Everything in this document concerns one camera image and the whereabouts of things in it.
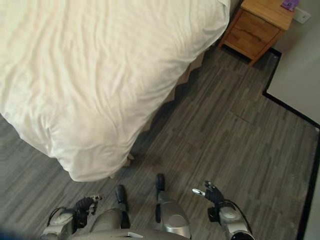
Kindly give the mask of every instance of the wooden nightstand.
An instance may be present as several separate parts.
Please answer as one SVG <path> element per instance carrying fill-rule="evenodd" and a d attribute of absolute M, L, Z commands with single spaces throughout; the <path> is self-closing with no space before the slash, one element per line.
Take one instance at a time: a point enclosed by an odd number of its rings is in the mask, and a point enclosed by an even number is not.
<path fill-rule="evenodd" d="M 294 13 L 283 0 L 244 0 L 228 26 L 223 44 L 251 59 L 252 66 L 288 30 Z"/>

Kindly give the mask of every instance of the white duvet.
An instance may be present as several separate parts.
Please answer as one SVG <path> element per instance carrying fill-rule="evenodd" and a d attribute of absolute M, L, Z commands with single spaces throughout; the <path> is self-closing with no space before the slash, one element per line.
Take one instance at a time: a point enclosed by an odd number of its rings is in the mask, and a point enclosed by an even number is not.
<path fill-rule="evenodd" d="M 116 172 L 229 0 L 1 0 L 1 103 L 75 181 Z"/>

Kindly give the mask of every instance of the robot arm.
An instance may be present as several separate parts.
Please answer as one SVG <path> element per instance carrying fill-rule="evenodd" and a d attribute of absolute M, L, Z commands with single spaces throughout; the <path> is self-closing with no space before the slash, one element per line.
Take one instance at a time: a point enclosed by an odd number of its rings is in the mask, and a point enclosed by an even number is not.
<path fill-rule="evenodd" d="M 44 229 L 41 240 L 66 240 L 77 229 L 87 225 L 89 213 L 95 214 L 98 201 L 102 197 L 84 197 L 79 200 L 74 208 L 58 207 L 50 215 L 47 227 Z"/>
<path fill-rule="evenodd" d="M 218 222 L 227 240 L 255 240 L 250 225 L 240 208 L 231 200 L 225 199 L 223 194 L 210 182 L 205 182 L 206 192 L 199 189 L 192 191 L 212 203 L 214 207 L 208 209 L 210 222 Z"/>

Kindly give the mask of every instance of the purple object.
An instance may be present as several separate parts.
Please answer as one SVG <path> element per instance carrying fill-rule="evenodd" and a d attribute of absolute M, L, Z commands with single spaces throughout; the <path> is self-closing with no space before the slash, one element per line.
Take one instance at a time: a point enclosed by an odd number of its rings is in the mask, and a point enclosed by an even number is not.
<path fill-rule="evenodd" d="M 300 0 L 283 0 L 281 7 L 288 9 L 289 11 L 293 12 L 295 7 L 298 5 Z"/>

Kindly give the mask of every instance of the drawer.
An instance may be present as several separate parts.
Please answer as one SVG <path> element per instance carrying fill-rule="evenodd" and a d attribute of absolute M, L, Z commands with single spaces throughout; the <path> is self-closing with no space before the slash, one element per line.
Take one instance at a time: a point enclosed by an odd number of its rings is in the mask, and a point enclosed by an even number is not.
<path fill-rule="evenodd" d="M 249 58 L 254 58 L 278 32 L 279 28 L 276 26 L 243 11 L 225 41 Z"/>
<path fill-rule="evenodd" d="M 276 26 L 247 11 L 242 12 L 234 28 L 256 37 L 265 44 L 269 43 L 279 32 Z"/>

